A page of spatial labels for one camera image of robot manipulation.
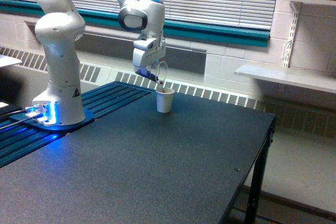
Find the radiator grille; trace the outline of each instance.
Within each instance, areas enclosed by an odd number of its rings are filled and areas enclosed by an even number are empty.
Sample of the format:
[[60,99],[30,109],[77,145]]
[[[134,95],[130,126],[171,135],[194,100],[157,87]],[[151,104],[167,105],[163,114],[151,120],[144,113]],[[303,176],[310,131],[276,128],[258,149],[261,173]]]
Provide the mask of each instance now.
[[[31,52],[25,52],[5,47],[0,47],[0,55],[5,55],[21,60],[22,63],[20,63],[20,66],[25,68],[36,69],[43,72],[48,71],[47,60],[44,55],[38,55]],[[99,67],[81,64],[80,79],[95,83],[99,76],[100,70],[101,68]]]
[[[135,84],[144,88],[156,89],[157,84],[144,79],[141,76],[118,71],[115,81]],[[295,108],[290,105],[281,105],[256,100],[246,96],[234,95],[226,92],[220,92],[215,89],[196,87],[186,83],[167,81],[164,85],[176,92],[211,99],[218,102],[230,103],[233,105],[261,110],[277,115],[277,126],[291,128],[294,130],[309,132],[326,137],[336,138],[336,114],[323,114],[323,112],[307,111],[305,108]]]

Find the blue led light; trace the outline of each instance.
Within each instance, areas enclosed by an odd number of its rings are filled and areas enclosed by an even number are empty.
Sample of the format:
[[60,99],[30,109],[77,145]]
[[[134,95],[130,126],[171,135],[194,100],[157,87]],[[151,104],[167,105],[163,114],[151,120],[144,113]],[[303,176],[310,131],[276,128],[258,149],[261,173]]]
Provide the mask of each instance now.
[[50,116],[49,122],[51,122],[51,124],[56,123],[57,122],[57,118],[56,118],[57,115],[56,115],[56,105],[55,105],[55,102],[50,102],[48,114]]

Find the warning label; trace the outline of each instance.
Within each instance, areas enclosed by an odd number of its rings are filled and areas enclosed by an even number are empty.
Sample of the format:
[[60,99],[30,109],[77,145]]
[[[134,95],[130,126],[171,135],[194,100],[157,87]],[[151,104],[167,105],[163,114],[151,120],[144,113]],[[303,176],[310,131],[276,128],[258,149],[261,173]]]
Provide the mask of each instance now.
[[78,88],[76,88],[75,93],[74,93],[74,95],[72,96],[72,98],[75,98],[75,97],[78,97],[78,96],[80,96],[80,93],[79,93]]

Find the table leg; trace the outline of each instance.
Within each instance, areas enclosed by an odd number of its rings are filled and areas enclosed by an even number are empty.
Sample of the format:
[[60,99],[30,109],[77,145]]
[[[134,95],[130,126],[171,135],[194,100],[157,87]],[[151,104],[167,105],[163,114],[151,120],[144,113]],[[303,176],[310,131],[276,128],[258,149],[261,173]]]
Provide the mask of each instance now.
[[259,157],[254,164],[254,171],[250,189],[250,195],[248,199],[248,205],[246,209],[245,224],[254,224],[257,215],[258,202],[261,192],[261,186],[263,184],[264,172],[266,167],[266,160],[268,154],[269,144],[265,143]]

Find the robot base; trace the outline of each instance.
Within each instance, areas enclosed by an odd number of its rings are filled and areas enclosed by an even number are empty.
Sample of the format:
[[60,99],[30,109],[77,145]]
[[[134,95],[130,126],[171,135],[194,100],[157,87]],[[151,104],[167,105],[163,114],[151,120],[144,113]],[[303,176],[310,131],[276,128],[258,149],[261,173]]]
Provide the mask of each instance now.
[[[78,130],[79,128],[82,128],[85,125],[94,121],[93,113],[91,111],[84,109],[84,114],[85,114],[84,121],[82,121],[80,123],[72,124],[72,125],[44,126],[43,124],[38,123],[35,120],[30,120],[30,121],[24,122],[24,124],[29,124],[29,125],[31,125],[35,128],[41,129],[43,131],[70,133],[70,132]],[[13,115],[10,118],[15,120],[15,121],[21,121],[23,119],[26,119],[27,117],[26,117],[25,113],[21,113],[21,114]]]

